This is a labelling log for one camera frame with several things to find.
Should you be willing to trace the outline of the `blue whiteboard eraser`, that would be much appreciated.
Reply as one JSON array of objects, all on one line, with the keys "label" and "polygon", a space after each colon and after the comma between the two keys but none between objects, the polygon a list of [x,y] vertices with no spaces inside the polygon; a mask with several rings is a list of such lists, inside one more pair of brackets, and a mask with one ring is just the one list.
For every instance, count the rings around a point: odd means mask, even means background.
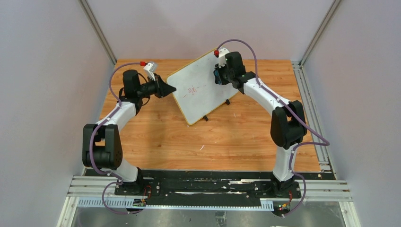
[{"label": "blue whiteboard eraser", "polygon": [[221,82],[221,79],[220,79],[219,72],[217,70],[214,70],[213,74],[215,76],[215,83],[218,84],[218,85],[221,85],[222,82]]}]

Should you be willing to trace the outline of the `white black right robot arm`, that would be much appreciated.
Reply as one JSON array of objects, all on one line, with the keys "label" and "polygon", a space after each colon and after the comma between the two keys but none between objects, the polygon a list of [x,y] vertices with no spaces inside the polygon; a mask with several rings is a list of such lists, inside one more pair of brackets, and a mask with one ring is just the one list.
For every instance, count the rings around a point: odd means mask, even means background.
[{"label": "white black right robot arm", "polygon": [[232,85],[242,94],[251,97],[271,116],[270,136],[277,145],[276,162],[268,192],[277,197],[291,194],[296,187],[294,164],[296,146],[307,134],[303,105],[289,101],[268,88],[252,71],[246,71],[239,52],[215,50],[218,63],[215,65],[215,83]]}]

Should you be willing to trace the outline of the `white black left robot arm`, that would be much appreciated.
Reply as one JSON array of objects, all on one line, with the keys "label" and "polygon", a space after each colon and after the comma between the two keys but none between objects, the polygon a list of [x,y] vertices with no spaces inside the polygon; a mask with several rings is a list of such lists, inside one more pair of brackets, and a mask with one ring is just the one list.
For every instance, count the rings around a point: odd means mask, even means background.
[{"label": "white black left robot arm", "polygon": [[86,124],[83,128],[82,162],[98,174],[111,175],[119,183],[143,185],[141,169],[123,158],[120,131],[140,111],[144,98],[163,98],[176,91],[155,74],[145,83],[140,82],[141,74],[127,70],[122,74],[123,88],[120,89],[115,108],[97,123]]}]

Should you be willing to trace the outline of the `yellow-framed whiteboard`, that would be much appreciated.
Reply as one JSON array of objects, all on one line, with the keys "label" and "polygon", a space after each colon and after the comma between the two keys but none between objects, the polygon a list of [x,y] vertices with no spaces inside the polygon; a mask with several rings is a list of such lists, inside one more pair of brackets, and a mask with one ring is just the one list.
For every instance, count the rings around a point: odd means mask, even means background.
[{"label": "yellow-framed whiteboard", "polygon": [[176,88],[173,97],[188,125],[193,125],[238,93],[231,84],[215,83],[214,51],[188,63],[167,77],[167,84]]}]

